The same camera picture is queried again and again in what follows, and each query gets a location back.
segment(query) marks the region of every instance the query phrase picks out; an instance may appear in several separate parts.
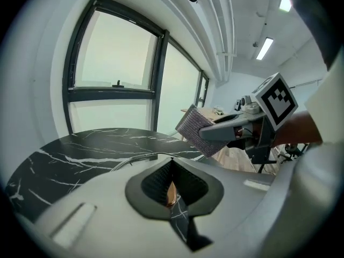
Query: sponge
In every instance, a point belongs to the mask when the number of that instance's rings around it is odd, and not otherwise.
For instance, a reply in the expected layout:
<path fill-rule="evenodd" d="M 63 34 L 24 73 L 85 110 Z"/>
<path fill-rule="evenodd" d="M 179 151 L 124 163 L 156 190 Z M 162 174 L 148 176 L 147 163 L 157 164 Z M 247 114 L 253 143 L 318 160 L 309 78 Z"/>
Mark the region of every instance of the sponge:
<path fill-rule="evenodd" d="M 201 128 L 214 124 L 214 122 L 202 115 L 196 106 L 191 105 L 176 126 L 176 130 L 180 135 L 192 143 L 204 156 L 211 157 L 228 144 L 227 141 L 209 141 L 199 136 L 198 131 Z"/>

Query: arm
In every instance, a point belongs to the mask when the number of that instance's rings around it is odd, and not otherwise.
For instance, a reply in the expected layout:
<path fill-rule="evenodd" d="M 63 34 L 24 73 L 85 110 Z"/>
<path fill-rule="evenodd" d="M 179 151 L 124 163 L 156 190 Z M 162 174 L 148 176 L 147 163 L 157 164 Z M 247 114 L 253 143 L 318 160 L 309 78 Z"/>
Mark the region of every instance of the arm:
<path fill-rule="evenodd" d="M 254 125 L 254 131 L 260 133 L 261 125 Z M 277 131 L 272 147 L 281 144 L 303 144 L 322 142 L 319 131 L 307 111 L 295 113 Z"/>

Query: ceiling light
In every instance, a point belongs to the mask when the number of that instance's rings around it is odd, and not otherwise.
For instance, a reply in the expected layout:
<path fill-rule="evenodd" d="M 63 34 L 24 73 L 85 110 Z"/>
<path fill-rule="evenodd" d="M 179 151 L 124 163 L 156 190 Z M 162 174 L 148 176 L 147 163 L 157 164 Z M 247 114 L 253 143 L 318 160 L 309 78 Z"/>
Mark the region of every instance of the ceiling light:
<path fill-rule="evenodd" d="M 262 49 L 259 52 L 259 55 L 257 56 L 258 60 L 262 60 L 263 57 L 265 56 L 265 54 L 267 53 L 268 49 L 270 48 L 271 44 L 274 42 L 274 40 L 272 38 L 266 38 L 264 45 L 262 47 Z"/>
<path fill-rule="evenodd" d="M 290 0 L 281 0 L 279 8 L 284 11 L 290 11 L 290 8 L 291 8 Z"/>

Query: window frame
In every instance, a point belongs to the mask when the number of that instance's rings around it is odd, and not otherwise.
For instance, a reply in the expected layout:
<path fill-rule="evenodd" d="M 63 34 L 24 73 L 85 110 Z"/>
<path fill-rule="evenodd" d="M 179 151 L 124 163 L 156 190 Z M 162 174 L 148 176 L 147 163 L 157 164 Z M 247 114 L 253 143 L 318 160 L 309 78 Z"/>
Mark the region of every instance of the window frame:
<path fill-rule="evenodd" d="M 107 13 L 131 22 L 157 37 L 148 90 L 116 87 L 74 87 L 76 63 L 82 38 L 95 11 Z M 199 65 L 194 61 L 189 53 L 181 45 L 179 45 L 177 41 L 170 37 L 168 30 L 162 29 L 142 14 L 118 2 L 112 0 L 90 0 L 75 25 L 68 45 L 66 60 L 64 62 L 62 78 L 62 102 L 69 134 L 73 134 L 73 127 L 71 125 L 69 113 L 69 103 L 107 99 L 150 99 L 152 101 L 150 130 L 156 131 L 159 116 L 163 70 L 168 43 L 172 44 L 178 51 L 180 51 L 199 71 L 197 95 L 195 98 L 195 104 L 197 104 L 202 77 L 206 78 L 206 89 L 209 78 L 205 75 L 204 71 L 201 70 Z"/>
<path fill-rule="evenodd" d="M 199 98 L 200 95 L 200 90 L 202 87 L 202 79 L 205 79 L 205 90 L 204 90 L 204 98 Z M 202 103 L 202 107 L 204 107 L 205 99 L 206 99 L 206 94 L 208 91 L 208 86 L 209 86 L 209 78 L 207 75 L 204 73 L 204 71 L 201 71 L 200 76 L 199 76 L 199 81 L 198 81 L 198 90 L 197 90 L 197 96 L 196 96 L 196 102 L 195 104 L 197 105 L 198 102 Z"/>

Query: window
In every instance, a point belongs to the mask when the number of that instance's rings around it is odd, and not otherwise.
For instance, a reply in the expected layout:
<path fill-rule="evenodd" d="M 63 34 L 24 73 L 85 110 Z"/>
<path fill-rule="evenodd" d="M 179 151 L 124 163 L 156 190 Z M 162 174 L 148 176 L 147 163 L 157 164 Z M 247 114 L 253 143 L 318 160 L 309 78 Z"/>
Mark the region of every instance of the window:
<path fill-rule="evenodd" d="M 150 129 L 152 101 L 118 99 L 69 103 L 74 133 L 100 128 Z"/>
<path fill-rule="evenodd" d="M 83 36 L 74 87 L 149 90 L 157 37 L 119 17 L 95 11 Z"/>
<path fill-rule="evenodd" d="M 181 109 L 204 105 L 207 82 L 167 30 L 115 1 L 91 0 L 64 65 L 68 131 L 127 127 L 169 134 Z"/>
<path fill-rule="evenodd" d="M 163 71 L 157 131 L 172 134 L 183 115 L 195 103 L 199 71 L 172 44 L 168 44 Z"/>

